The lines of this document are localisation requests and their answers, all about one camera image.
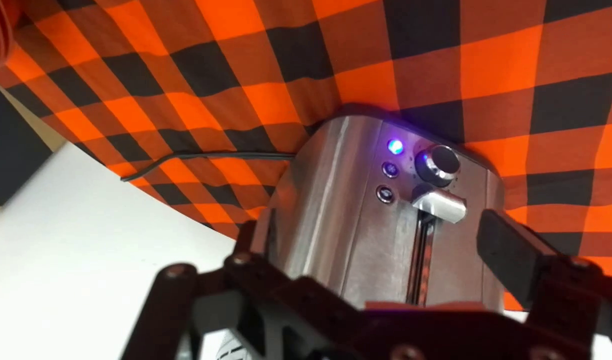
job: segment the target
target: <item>black metal frame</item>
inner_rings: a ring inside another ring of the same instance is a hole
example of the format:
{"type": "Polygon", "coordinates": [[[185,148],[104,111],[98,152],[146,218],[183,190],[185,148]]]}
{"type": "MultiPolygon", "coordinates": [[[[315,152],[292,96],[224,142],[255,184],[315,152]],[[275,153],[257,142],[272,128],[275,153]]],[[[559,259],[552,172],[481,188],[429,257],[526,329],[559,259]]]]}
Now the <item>black metal frame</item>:
{"type": "Polygon", "coordinates": [[[471,310],[356,310],[311,278],[289,280],[246,251],[250,233],[216,271],[163,268],[121,358],[172,360],[182,338],[191,338],[185,349],[195,355],[202,335],[221,328],[270,360],[573,360],[590,358],[594,332],[612,338],[612,278],[585,259],[544,251],[538,235],[499,211],[481,213],[478,249],[529,308],[526,323],[471,310]]]}

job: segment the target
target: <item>orange and black checkered fabric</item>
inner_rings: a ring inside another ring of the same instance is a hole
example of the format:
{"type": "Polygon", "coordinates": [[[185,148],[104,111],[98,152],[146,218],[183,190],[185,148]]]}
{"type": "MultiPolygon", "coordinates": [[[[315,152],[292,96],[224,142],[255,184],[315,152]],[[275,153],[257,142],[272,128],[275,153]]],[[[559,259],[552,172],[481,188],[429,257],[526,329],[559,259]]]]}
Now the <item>orange and black checkered fabric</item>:
{"type": "Polygon", "coordinates": [[[362,101],[479,152],[515,220],[612,265],[612,0],[21,8],[0,84],[228,235],[261,211],[311,128],[362,101]]]}

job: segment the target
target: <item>toaster knob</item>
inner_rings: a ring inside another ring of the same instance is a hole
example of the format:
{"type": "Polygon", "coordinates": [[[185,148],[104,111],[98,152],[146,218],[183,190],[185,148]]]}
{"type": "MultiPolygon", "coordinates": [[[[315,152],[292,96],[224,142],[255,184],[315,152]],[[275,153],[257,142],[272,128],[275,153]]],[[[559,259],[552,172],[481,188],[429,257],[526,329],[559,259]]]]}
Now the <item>toaster knob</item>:
{"type": "Polygon", "coordinates": [[[424,181],[445,188],[457,178],[460,158],[450,146],[433,143],[416,153],[413,167],[424,181]]]}

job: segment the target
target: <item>blue indicator light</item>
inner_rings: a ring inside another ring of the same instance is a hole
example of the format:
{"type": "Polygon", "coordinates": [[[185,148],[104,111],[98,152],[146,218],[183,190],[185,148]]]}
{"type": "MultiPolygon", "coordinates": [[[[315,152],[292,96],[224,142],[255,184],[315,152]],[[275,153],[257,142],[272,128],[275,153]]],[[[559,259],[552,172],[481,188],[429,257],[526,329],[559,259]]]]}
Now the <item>blue indicator light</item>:
{"type": "Polygon", "coordinates": [[[393,153],[393,155],[401,153],[404,152],[404,142],[397,139],[397,138],[389,139],[387,142],[387,152],[393,153]]]}

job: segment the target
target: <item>plaid fabric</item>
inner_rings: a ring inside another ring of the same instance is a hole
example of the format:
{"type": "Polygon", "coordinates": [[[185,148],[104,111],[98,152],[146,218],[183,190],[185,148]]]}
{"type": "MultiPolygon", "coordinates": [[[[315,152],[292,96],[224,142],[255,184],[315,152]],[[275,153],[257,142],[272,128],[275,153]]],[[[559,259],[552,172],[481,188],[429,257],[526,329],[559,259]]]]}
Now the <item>plaid fabric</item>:
{"type": "Polygon", "coordinates": [[[115,173],[206,153],[132,181],[228,235],[288,164],[266,153],[364,101],[492,160],[562,251],[612,255],[612,0],[26,0],[15,41],[0,84],[115,173]]]}

